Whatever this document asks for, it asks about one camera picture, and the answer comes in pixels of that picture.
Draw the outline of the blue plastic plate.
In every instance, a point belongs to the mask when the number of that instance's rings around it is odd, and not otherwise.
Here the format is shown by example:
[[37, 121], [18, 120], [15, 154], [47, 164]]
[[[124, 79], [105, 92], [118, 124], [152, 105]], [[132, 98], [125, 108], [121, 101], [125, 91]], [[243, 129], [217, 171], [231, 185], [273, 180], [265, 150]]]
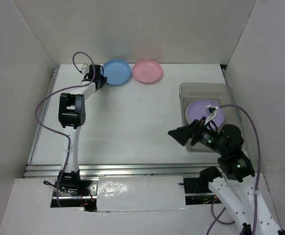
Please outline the blue plastic plate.
[[119, 86], [126, 83], [131, 76], [129, 64], [121, 59], [113, 59], [106, 62], [103, 66], [104, 76], [107, 77], [106, 83], [111, 86]]

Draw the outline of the purple plate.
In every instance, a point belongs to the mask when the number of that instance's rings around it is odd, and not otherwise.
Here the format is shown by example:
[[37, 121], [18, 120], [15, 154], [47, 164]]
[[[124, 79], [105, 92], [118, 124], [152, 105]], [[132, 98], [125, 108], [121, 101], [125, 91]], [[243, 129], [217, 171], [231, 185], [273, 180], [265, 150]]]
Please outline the purple plate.
[[[206, 106], [219, 106], [215, 101], [208, 99], [196, 100], [188, 105], [186, 108], [186, 120], [188, 124], [191, 124], [195, 119], [200, 120], [202, 117], [208, 117], [208, 113], [205, 109]], [[217, 111], [217, 116], [213, 119], [213, 122], [217, 127], [220, 127], [225, 120], [225, 113], [223, 110]]]

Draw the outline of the pink plastic plate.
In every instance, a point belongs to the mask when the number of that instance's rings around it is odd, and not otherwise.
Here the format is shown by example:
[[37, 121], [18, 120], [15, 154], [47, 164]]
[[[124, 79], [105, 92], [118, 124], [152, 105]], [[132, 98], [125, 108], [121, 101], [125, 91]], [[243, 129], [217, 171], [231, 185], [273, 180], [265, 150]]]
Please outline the pink plastic plate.
[[152, 84], [161, 79], [163, 69], [156, 61], [141, 60], [132, 67], [132, 75], [141, 83]]

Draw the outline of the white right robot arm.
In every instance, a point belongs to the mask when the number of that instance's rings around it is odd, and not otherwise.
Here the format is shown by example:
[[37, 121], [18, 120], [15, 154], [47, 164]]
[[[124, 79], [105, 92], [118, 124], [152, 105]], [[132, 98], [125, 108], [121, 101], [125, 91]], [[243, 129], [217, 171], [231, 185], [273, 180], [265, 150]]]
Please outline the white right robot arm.
[[219, 167], [208, 167], [199, 173], [199, 186], [214, 193], [231, 215], [242, 235], [285, 235], [271, 215], [258, 191], [259, 174], [241, 147], [240, 129], [226, 124], [217, 132], [195, 120], [188, 126], [170, 130], [168, 134], [182, 146], [198, 142], [220, 154]]

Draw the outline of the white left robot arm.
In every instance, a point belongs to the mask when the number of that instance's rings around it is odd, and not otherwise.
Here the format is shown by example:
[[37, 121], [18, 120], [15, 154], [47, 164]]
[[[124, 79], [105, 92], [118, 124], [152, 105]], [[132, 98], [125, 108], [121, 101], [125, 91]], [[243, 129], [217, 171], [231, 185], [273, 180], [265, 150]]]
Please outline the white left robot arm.
[[101, 89], [107, 77], [101, 65], [82, 66], [84, 75], [81, 86], [68, 93], [61, 93], [59, 99], [58, 120], [63, 128], [65, 140], [64, 159], [57, 177], [57, 187], [71, 195], [82, 191], [80, 168], [78, 163], [79, 136], [86, 121], [85, 101]]

